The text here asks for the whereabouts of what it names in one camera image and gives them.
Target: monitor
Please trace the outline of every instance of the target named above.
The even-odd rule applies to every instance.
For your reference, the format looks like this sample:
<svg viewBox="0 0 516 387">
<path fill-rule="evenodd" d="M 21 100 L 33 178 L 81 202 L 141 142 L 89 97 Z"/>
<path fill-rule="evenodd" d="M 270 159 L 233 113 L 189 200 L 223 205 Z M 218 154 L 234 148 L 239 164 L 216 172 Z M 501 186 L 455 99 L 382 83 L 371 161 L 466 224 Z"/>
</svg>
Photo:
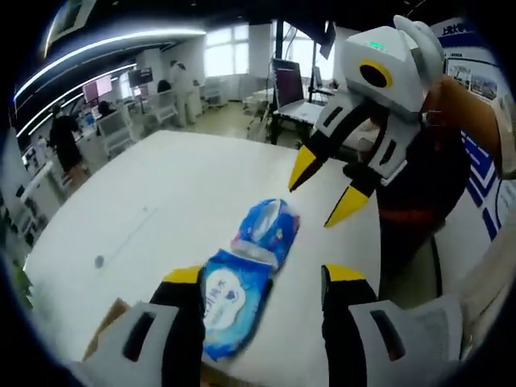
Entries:
<svg viewBox="0 0 516 387">
<path fill-rule="evenodd" d="M 97 84 L 97 92 L 98 96 L 109 93 L 113 89 L 113 85 L 111 84 L 111 75 L 106 75 L 100 79 L 95 81 Z"/>
<path fill-rule="evenodd" d="M 152 82 L 152 69 L 136 69 L 129 72 L 129 86 L 136 87 Z"/>
<path fill-rule="evenodd" d="M 98 98 L 97 82 L 91 82 L 82 88 L 86 103 Z"/>
<path fill-rule="evenodd" d="M 314 83 L 315 87 L 323 87 L 323 78 L 321 77 L 321 69 L 314 66 Z"/>
<path fill-rule="evenodd" d="M 273 74 L 278 108 L 304 101 L 299 63 L 273 59 Z"/>
</svg>

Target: ceiling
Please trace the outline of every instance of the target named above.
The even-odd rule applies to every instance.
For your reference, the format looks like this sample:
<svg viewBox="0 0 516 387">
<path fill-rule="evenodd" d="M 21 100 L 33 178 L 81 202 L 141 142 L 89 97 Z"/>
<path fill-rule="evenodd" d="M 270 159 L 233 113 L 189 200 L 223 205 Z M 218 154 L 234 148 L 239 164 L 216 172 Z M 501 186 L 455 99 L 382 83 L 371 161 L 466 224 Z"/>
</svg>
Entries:
<svg viewBox="0 0 516 387">
<path fill-rule="evenodd" d="M 395 14 L 406 15 L 410 10 L 412 19 L 420 19 L 428 24 L 457 15 L 459 10 L 458 6 L 452 6 L 455 4 L 453 0 L 446 3 L 444 0 L 365 0 L 354 1 L 353 6 L 345 6 L 343 2 L 335 0 L 306 3 L 298 0 L 71 0 L 69 4 L 68 19 L 64 24 L 71 32 L 60 34 L 59 39 L 50 45 L 45 60 L 33 52 L 31 60 L 17 68 L 15 78 L 18 79 L 19 86 L 32 74 L 65 53 L 87 43 L 105 39 L 106 36 L 129 31 L 171 26 L 210 30 L 242 21 L 259 24 L 277 18 L 291 23 L 315 23 L 316 20 L 329 19 L 340 27 L 363 31 L 388 24 Z M 89 8 L 81 13 L 80 7 L 86 4 Z M 82 18 L 80 28 L 73 28 L 75 18 Z M 48 17 L 46 23 L 40 21 L 40 41 L 36 47 L 41 47 L 41 41 L 48 35 L 50 20 L 52 17 Z M 136 48 L 131 47 L 134 42 L 115 46 L 110 44 L 109 48 L 91 50 L 92 52 L 78 56 L 77 59 L 73 58 L 64 68 L 59 67 L 45 74 L 40 81 L 27 89 L 17 100 L 18 114 L 12 114 L 11 118 L 15 119 L 15 126 L 19 130 L 42 107 L 78 83 L 129 63 L 145 48 L 156 45 L 171 46 L 180 42 L 170 39 L 139 41 Z"/>
</svg>

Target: robotic arm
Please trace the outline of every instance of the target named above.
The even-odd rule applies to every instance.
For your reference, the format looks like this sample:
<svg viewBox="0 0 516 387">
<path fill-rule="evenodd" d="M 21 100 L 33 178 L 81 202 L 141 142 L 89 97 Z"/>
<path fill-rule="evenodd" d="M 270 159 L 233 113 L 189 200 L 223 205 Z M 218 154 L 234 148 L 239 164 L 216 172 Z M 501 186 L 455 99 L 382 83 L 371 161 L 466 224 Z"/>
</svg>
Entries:
<svg viewBox="0 0 516 387">
<path fill-rule="evenodd" d="M 422 104 L 443 73 L 444 51 L 431 29 L 399 15 L 393 21 L 395 28 L 378 27 L 344 42 L 347 91 L 325 106 L 293 167 L 290 191 L 310 179 L 363 121 L 383 118 L 364 173 L 344 191 L 325 227 L 357 211 L 379 184 L 388 185 L 405 167 Z"/>
</svg>

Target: ceiling light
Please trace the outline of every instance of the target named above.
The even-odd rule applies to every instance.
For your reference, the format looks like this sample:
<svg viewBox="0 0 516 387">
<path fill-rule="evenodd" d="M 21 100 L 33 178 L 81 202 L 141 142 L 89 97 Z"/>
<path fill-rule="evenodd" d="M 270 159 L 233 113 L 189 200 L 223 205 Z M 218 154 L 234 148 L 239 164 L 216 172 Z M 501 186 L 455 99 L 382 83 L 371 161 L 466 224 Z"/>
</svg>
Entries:
<svg viewBox="0 0 516 387">
<path fill-rule="evenodd" d="M 138 39 L 138 38 L 152 38 L 152 37 L 161 37 L 161 36 L 183 36 L 183 35 L 184 36 L 205 35 L 205 34 L 206 34 L 206 32 L 203 30 L 194 30 L 194 29 L 188 29 L 188 28 L 164 28 L 164 29 L 160 29 L 160 30 L 133 32 L 132 34 L 115 36 L 113 38 L 100 40 L 96 43 L 87 44 L 86 46 L 78 48 L 77 50 L 72 51 L 72 52 L 66 54 L 65 56 L 62 56 L 58 60 L 43 67 L 40 71 L 38 71 L 36 74 L 34 74 L 27 82 L 25 82 L 25 84 L 22 87 L 19 88 L 19 90 L 15 94 L 14 100 L 16 100 L 16 98 L 19 97 L 20 94 L 23 93 L 27 89 L 27 87 L 32 85 L 35 81 L 37 81 L 40 77 L 42 77 L 47 72 L 54 69 L 56 66 L 65 62 L 66 60 L 73 58 L 74 56 L 79 55 L 82 52 L 88 51 L 92 48 L 100 47 L 100 46 L 103 46 L 104 44 L 119 42 L 122 40 L 130 40 L 130 39 Z"/>
<path fill-rule="evenodd" d="M 69 99 L 67 102 L 65 102 L 61 107 L 65 107 L 65 106 L 69 105 L 70 103 L 72 103 L 76 99 L 82 97 L 83 95 L 84 95 L 83 93 L 76 95 L 75 97 L 73 97 L 73 98 Z M 29 131 L 29 135 L 31 135 L 32 133 L 37 131 L 40 128 L 40 126 L 43 125 L 44 123 L 46 123 L 51 117 L 52 117 L 52 115 L 49 114 L 47 117 L 42 119 L 40 123 L 38 123 L 31 131 Z"/>
<path fill-rule="evenodd" d="M 136 66 L 136 63 L 128 64 L 128 65 L 122 66 L 122 67 L 118 67 L 117 69 L 108 71 L 107 73 L 103 73 L 103 74 L 97 75 L 96 77 L 93 77 L 93 78 L 89 79 L 88 81 L 82 82 L 80 85 L 77 85 L 77 86 L 73 87 L 72 89 L 68 90 L 66 93 L 64 93 L 61 96 L 59 96 L 58 98 L 54 99 L 52 102 L 50 102 L 48 105 L 46 105 L 43 109 L 41 109 L 38 114 L 36 114 L 34 117 L 32 117 L 31 120 L 28 123 L 25 124 L 25 126 L 22 128 L 21 131 L 16 133 L 16 137 L 20 137 L 22 135 L 22 133 L 24 133 L 27 130 L 27 128 L 30 125 L 32 125 L 32 123 L 34 121 L 36 121 L 38 119 L 38 117 L 40 117 L 45 111 L 48 111 L 48 109 L 50 109 L 55 103 L 58 103 L 62 98 L 66 97 L 68 94 L 74 92 L 77 89 L 80 89 L 84 85 L 88 85 L 92 81 L 96 81 L 97 79 L 105 77 L 106 75 L 110 75 L 112 73 L 116 73 L 117 71 L 120 71 L 120 70 L 130 69 L 130 68 L 135 67 L 135 66 Z"/>
</svg>

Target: blue wet wipes package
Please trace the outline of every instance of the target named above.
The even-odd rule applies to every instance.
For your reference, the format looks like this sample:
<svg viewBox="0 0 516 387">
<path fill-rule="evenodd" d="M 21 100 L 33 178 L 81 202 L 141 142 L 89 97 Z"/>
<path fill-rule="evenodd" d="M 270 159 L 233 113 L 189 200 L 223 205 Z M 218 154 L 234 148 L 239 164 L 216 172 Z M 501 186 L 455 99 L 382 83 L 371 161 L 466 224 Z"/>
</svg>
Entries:
<svg viewBox="0 0 516 387">
<path fill-rule="evenodd" d="M 231 250 L 278 270 L 289 254 L 298 228 L 299 215 L 284 200 L 267 199 L 249 210 L 231 241 Z"/>
<path fill-rule="evenodd" d="M 204 352 L 213 360 L 233 356 L 254 335 L 272 287 L 270 264 L 219 250 L 205 265 Z"/>
</svg>

